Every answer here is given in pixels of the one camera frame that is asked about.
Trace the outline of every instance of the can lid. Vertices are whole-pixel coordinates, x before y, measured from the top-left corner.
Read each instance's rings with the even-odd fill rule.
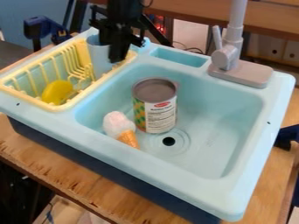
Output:
[[[163,102],[177,94],[177,85],[167,79],[148,78],[138,81],[132,92],[135,98],[143,102]]]

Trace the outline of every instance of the toy ice cream cone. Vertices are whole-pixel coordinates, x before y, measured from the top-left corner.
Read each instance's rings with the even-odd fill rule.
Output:
[[[117,140],[128,144],[134,148],[139,149],[138,141],[136,139],[135,132],[131,129],[123,131],[118,137]]]
[[[108,136],[139,149],[136,126],[122,112],[114,111],[105,115],[103,129]]]

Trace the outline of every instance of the dish rack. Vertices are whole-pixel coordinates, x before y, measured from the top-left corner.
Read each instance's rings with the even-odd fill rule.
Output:
[[[84,38],[77,38],[3,77],[0,80],[0,91],[24,99],[42,109],[62,111],[75,105],[115,74],[117,68],[129,63],[135,56],[135,52],[129,51],[124,61],[114,65],[111,71],[96,80],[87,42]],[[45,87],[57,80],[70,81],[73,93],[60,105],[42,101],[41,95]]]

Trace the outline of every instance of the ice cream cone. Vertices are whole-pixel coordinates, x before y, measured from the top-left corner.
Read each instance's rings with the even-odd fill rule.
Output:
[[[136,134],[132,129],[128,129],[128,130],[123,131],[117,137],[117,140],[122,142],[122,143],[128,144],[128,145],[130,145],[130,146],[132,146],[132,147],[139,150],[139,144],[138,144],[138,141],[137,141],[137,138],[136,138]]]

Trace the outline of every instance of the sink drain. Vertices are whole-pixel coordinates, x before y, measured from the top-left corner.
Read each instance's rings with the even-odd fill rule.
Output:
[[[165,144],[166,146],[172,146],[176,143],[176,140],[171,137],[171,136],[167,136],[165,139],[163,139],[163,144]]]
[[[172,129],[159,135],[146,135],[144,140],[141,148],[160,158],[171,158],[183,154],[190,146],[188,134],[180,129]]]

